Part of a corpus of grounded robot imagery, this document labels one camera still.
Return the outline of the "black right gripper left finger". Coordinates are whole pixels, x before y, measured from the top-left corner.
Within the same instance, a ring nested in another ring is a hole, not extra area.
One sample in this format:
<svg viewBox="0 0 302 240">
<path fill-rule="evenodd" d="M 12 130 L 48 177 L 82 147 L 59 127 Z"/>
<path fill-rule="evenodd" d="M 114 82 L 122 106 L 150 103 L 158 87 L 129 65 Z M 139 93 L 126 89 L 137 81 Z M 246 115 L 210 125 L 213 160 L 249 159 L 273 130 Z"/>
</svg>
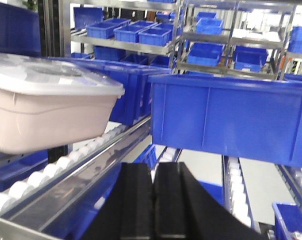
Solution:
<svg viewBox="0 0 302 240">
<path fill-rule="evenodd" d="M 152 240 L 153 186 L 146 163 L 123 163 L 113 189 L 82 240 Z"/>
</svg>

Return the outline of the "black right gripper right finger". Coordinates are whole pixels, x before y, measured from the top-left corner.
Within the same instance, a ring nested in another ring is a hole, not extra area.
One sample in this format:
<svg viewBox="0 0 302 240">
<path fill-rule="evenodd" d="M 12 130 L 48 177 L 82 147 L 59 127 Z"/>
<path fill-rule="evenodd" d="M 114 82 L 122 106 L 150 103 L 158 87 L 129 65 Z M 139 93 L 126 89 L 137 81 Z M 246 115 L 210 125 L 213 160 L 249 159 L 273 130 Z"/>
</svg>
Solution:
<svg viewBox="0 0 302 240">
<path fill-rule="evenodd" d="M 154 193 L 157 240 L 266 239 L 221 206 L 184 163 L 160 163 Z"/>
</svg>

